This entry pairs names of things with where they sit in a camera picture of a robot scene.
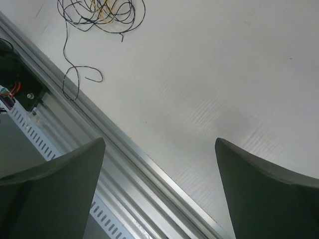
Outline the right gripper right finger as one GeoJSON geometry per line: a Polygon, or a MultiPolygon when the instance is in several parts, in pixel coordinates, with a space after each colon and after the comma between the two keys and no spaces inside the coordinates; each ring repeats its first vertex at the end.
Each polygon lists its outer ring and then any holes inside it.
{"type": "Polygon", "coordinates": [[[238,239],[317,239],[319,181],[215,142],[217,164],[238,239]]]}

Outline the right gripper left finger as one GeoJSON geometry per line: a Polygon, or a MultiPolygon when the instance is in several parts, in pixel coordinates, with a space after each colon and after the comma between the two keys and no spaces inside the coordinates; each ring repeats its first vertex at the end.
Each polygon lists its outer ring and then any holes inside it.
{"type": "Polygon", "coordinates": [[[2,239],[81,239],[105,154],[97,138],[0,180],[2,239]]]}

